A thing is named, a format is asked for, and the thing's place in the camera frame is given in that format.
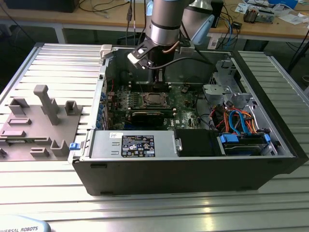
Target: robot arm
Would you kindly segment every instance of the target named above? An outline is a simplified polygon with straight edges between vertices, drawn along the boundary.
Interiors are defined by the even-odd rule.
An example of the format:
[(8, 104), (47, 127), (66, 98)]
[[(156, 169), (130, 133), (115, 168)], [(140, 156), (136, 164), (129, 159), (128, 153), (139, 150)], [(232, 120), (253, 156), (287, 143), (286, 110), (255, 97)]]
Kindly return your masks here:
[(155, 0), (152, 7), (146, 40), (128, 55), (136, 67), (143, 69), (173, 60), (182, 22), (193, 43), (202, 44), (214, 19), (210, 0)]

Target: desk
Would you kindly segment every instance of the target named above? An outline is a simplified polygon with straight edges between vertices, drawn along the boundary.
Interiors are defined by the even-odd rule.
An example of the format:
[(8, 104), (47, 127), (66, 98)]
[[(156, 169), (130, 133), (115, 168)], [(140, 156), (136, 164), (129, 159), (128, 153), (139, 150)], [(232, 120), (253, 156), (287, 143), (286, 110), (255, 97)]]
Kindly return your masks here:
[[(20, 25), (51, 27), (55, 29), (58, 42), (66, 43), (63, 29), (91, 29), (91, 30), (126, 30), (126, 14), (128, 5), (110, 9), (108, 11), (109, 18), (104, 18), (92, 12), (85, 12), (76, 9), (73, 13), (47, 12), (47, 11), (31, 11), (31, 10), (11, 10), (0, 0), (3, 7)], [(102, 0), (93, 0), (93, 3), (100, 3)], [(268, 41), (284, 41), (284, 42), (301, 42), (307, 33), (305, 24), (292, 25), (278, 18), (273, 24), (254, 23), (249, 24), (243, 22), (243, 15), (235, 13), (233, 10), (240, 0), (227, 0), (226, 7), (229, 14), (235, 21), (242, 23), (240, 39), (268, 40)], [(115, 0), (108, 4), (108, 7), (123, 3), (123, 0)], [(91, 9), (90, 1), (83, 3), (83, 7)], [(309, 6), (297, 5), (296, 10), (309, 10)], [(0, 9), (0, 24), (14, 24), (8, 16)], [(129, 31), (133, 31), (133, 22)], [(139, 32), (144, 26), (143, 4), (136, 3), (136, 31)], [(219, 38), (223, 37), (227, 32), (223, 20), (219, 21), (217, 28), (211, 28), (208, 34), (211, 37), (209, 48), (214, 48)]]

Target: electronic device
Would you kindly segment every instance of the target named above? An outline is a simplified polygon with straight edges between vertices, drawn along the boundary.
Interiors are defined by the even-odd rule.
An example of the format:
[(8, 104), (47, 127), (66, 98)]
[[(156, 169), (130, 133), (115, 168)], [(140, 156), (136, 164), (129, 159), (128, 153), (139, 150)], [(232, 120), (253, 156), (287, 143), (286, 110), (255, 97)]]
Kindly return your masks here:
[(79, 0), (4, 0), (10, 9), (59, 11), (72, 13)]
[(211, 26), (212, 28), (216, 28), (218, 25), (223, 4), (223, 0), (211, 0), (212, 15), (214, 15), (214, 20)]
[(268, 0), (269, 4), (284, 4), (294, 9), (298, 3), (297, 0)]
[[(133, 50), (102, 46), (87, 135), (70, 145), (89, 194), (252, 190), (308, 160), (251, 71), (263, 67), (247, 62), (265, 55), (201, 51), (215, 70), (178, 61), (154, 86), (151, 70), (127, 60)], [(199, 57), (191, 46), (175, 59), (189, 50)]]

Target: workbench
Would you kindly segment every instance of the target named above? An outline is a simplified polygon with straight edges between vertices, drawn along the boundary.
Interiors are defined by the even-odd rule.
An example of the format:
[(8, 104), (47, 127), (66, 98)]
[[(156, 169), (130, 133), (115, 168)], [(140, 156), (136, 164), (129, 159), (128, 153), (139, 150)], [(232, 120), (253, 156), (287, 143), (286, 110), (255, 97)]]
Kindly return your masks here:
[[(102, 3), (102, 0), (93, 0), (94, 4)], [(236, 5), (241, 0), (226, 0), (226, 7), (233, 20), (242, 23), (239, 39), (253, 39), (266, 41), (282, 41), (282, 42), (302, 42), (308, 29), (307, 24), (293, 25), (283, 20), (275, 18), (272, 24), (267, 23), (245, 23), (243, 22), (243, 14), (235, 13)], [(54, 28), (58, 42), (66, 43), (64, 29), (90, 29), (90, 30), (126, 30), (126, 14), (128, 5), (116, 7), (108, 10), (109, 18), (97, 15), (93, 12), (85, 12), (77, 8), (73, 13), (47, 12), (47, 11), (31, 11), (31, 10), (11, 10), (1, 0), (3, 7), (9, 15), (14, 18), (18, 24), (22, 26), (37, 26)], [(114, 2), (103, 5), (106, 8), (124, 3), (123, 0), (115, 0)], [(85, 9), (91, 10), (90, 1), (83, 3)], [(297, 11), (309, 10), (308, 5), (298, 4), (295, 8)], [(144, 27), (143, 4), (136, 3), (136, 31), (142, 31)], [(13, 25), (14, 22), (0, 9), (0, 24)], [(219, 38), (224, 37), (227, 33), (224, 21), (220, 20), (217, 28), (211, 28), (208, 36), (211, 37), (208, 48), (213, 49), (217, 45)], [(130, 24), (129, 31), (133, 31), (133, 21)]]
[[(13, 97), (40, 105), (33, 88), (46, 84), (49, 96), (59, 104), (74, 100), (83, 106), (75, 141), (84, 140), (101, 65), (99, 50), (100, 45), (35, 47), (0, 95), (0, 123), (8, 118), (8, 103)], [(247, 61), (253, 65), (269, 62), (259, 56), (262, 55)], [(259, 82), (284, 90), (284, 79), (272, 78), (275, 83), (269, 82), (269, 78)], [(288, 104), (280, 107), (281, 115), (293, 113)], [(303, 125), (307, 123), (303, 117), (296, 122), (299, 126), (290, 129), (294, 128), (294, 133), (300, 139), (303, 135), (306, 141), (309, 130)], [(309, 154), (308, 144), (303, 143), (302, 147)], [(257, 191), (91, 196), (67, 161), (0, 162), (0, 215), (19, 214), (46, 220), (54, 232), (305, 232), (309, 229), (308, 192), (308, 163), (292, 174), (274, 177)]]

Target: blue tab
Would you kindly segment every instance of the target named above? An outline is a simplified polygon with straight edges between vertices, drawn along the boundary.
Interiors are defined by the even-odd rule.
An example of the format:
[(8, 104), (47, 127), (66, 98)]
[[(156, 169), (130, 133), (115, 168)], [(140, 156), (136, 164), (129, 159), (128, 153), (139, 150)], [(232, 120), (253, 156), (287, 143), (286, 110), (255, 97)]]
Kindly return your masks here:
[(265, 134), (264, 138), (265, 138), (266, 142), (269, 144), (270, 143), (270, 136), (268, 134)]
[(81, 149), (81, 144), (78, 143), (70, 143), (69, 150), (76, 151)]
[(222, 134), (220, 136), (221, 143), (238, 143), (238, 137), (236, 134)]
[(220, 136), (220, 140), (221, 140), (221, 143), (223, 143), (223, 144), (226, 142), (224, 135)]

